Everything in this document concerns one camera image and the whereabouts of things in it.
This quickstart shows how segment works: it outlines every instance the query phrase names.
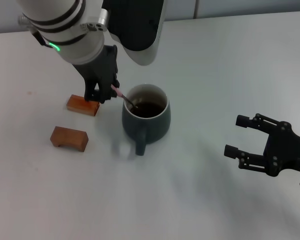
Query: pink spoon handle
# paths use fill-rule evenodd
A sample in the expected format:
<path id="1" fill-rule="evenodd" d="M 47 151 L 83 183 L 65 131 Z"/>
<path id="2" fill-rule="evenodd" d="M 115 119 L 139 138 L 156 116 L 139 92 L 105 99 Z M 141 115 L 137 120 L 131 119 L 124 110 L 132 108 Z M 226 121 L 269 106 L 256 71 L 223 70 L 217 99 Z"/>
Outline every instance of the pink spoon handle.
<path id="1" fill-rule="evenodd" d="M 116 94 L 118 95 L 119 98 L 122 98 L 124 95 L 122 94 L 122 92 L 116 88 L 115 86 L 111 85 L 111 88 L 116 92 Z"/>

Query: wooden block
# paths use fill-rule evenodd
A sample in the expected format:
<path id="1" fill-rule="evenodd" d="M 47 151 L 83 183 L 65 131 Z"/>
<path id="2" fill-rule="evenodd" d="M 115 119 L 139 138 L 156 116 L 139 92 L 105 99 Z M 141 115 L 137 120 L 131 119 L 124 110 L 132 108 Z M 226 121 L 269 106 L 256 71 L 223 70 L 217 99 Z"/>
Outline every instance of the wooden block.
<path id="1" fill-rule="evenodd" d="M 66 108 L 80 114 L 95 116 L 99 109 L 100 102 L 86 101 L 82 96 L 71 95 Z"/>
<path id="2" fill-rule="evenodd" d="M 55 147 L 67 146 L 78 149 L 80 152 L 84 152 L 89 138 L 85 131 L 56 126 L 50 140 Z"/>

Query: coffee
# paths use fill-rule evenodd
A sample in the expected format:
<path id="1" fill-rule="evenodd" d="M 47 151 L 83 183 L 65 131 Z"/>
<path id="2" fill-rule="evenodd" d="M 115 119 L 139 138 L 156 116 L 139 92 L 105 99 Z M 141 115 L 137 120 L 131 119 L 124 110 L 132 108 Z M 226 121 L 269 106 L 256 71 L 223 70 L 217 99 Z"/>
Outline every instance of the coffee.
<path id="1" fill-rule="evenodd" d="M 161 114 L 165 108 L 152 102 L 139 102 L 130 112 L 140 118 L 149 119 Z"/>

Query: table surface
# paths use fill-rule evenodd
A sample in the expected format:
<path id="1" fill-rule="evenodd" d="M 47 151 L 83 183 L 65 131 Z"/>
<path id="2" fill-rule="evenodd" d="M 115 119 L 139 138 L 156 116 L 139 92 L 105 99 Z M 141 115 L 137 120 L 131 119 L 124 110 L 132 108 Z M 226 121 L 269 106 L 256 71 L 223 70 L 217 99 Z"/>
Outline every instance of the table surface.
<path id="1" fill-rule="evenodd" d="M 0 240 L 299 240 L 300 172 L 240 170 L 223 153 L 263 153 L 268 136 L 237 115 L 300 135 L 300 12 L 165 22 L 149 66 L 117 45 L 122 91 L 151 83 L 171 103 L 143 157 L 121 99 L 96 117 L 66 110 L 79 73 L 28 32 L 0 34 Z M 55 126 L 86 131 L 85 152 L 53 147 Z"/>

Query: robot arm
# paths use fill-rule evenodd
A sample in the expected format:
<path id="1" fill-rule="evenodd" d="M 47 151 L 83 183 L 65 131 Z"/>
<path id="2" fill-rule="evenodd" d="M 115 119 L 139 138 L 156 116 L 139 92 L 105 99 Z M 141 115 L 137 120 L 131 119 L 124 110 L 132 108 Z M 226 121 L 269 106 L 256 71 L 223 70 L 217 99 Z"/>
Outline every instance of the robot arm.
<path id="1" fill-rule="evenodd" d="M 104 32 L 120 42 L 140 65 L 157 53 L 166 0 L 17 0 L 39 43 L 54 48 L 82 75 L 86 101 L 116 97 L 117 47 L 105 45 Z"/>

